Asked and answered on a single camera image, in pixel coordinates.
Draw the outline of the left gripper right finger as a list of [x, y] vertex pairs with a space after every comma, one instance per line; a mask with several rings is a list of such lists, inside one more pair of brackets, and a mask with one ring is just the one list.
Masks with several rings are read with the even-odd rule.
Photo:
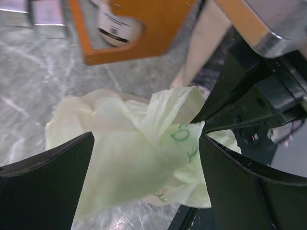
[[305, 230], [307, 180], [263, 165], [213, 139], [199, 140], [202, 169], [219, 230]]

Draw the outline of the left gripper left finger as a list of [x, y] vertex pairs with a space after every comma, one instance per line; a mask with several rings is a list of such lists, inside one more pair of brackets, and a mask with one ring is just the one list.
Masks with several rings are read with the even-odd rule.
[[92, 132], [0, 168], [2, 230], [69, 230], [94, 146]]

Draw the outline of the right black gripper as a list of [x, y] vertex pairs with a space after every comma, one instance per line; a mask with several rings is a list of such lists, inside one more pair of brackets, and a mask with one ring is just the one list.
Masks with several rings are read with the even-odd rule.
[[307, 119], [307, 60], [300, 51], [258, 55], [234, 32], [223, 67], [196, 122], [204, 133], [230, 129], [242, 154], [271, 165], [277, 146]]

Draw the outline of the light green plastic bag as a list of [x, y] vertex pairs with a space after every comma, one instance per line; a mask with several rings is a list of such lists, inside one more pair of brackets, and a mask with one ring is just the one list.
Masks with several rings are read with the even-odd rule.
[[46, 148], [94, 136], [75, 219], [137, 199], [210, 208], [199, 152], [205, 123], [192, 123], [204, 102], [197, 87], [163, 90], [150, 100], [108, 89], [63, 99], [46, 125]]

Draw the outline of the wooden snack tray box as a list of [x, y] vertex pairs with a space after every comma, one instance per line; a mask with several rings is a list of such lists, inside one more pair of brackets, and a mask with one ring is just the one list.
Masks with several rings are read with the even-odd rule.
[[149, 58], [165, 53], [185, 22], [193, 0], [99, 0], [94, 29], [111, 47], [95, 49], [80, 0], [69, 7], [87, 65]]

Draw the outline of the beige canvas tote bag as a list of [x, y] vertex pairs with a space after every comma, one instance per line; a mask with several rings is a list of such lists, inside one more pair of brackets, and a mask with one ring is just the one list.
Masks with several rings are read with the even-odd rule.
[[186, 60], [169, 88], [197, 86], [203, 97], [212, 91], [236, 30], [213, 0], [200, 4]]

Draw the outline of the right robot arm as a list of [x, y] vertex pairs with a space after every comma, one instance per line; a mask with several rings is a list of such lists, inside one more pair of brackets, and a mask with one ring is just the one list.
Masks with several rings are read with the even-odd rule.
[[196, 120], [231, 129], [242, 154], [271, 165], [278, 146], [307, 125], [307, 3], [217, 0], [236, 30], [223, 70]]

